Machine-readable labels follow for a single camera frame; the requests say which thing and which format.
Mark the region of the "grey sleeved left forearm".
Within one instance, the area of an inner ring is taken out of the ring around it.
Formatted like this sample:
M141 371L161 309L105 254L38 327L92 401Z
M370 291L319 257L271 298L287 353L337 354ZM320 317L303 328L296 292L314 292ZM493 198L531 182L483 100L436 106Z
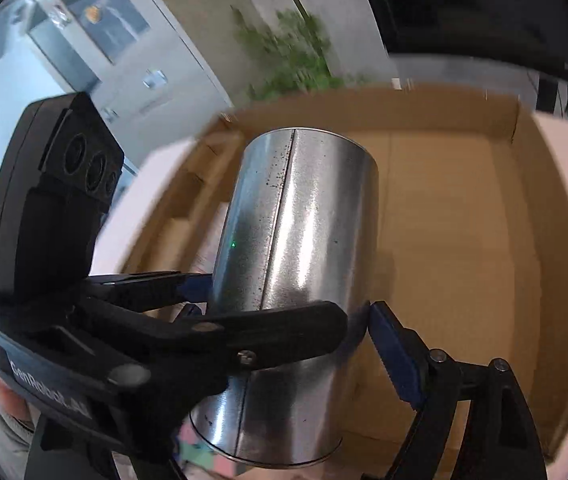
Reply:
M0 408L0 477L22 480L25 478L27 460L34 423L20 420Z

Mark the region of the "person's left hand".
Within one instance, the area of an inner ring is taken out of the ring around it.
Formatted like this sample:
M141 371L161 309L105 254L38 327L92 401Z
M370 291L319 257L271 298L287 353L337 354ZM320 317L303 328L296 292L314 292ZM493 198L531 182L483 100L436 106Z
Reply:
M21 424L34 430L39 419L39 412L33 411L31 405L18 393L13 391L0 376L0 409Z

